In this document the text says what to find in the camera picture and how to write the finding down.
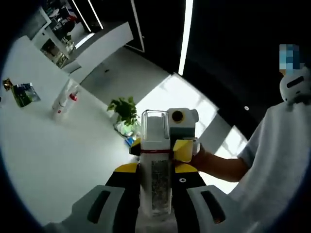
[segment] floor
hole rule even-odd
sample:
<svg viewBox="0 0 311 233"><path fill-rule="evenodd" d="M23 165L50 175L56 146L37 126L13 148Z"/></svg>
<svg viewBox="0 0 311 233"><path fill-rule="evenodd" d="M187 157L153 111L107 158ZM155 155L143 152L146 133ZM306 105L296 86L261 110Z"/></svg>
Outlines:
<svg viewBox="0 0 311 233"><path fill-rule="evenodd" d="M120 48L98 65L81 83L105 104L119 97L140 102L169 73L136 53Z"/></svg>

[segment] white countertop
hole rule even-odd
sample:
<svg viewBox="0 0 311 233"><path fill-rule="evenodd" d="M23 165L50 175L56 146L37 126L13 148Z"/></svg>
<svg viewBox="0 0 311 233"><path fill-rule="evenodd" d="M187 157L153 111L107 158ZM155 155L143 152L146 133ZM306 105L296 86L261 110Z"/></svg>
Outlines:
<svg viewBox="0 0 311 233"><path fill-rule="evenodd" d="M1 87L0 145L8 175L31 214L45 225L70 215L71 206L133 157L114 131L106 105L86 90L68 118L50 118L52 103L68 79L28 38L20 38L2 78L32 82L41 97L19 108Z"/></svg>

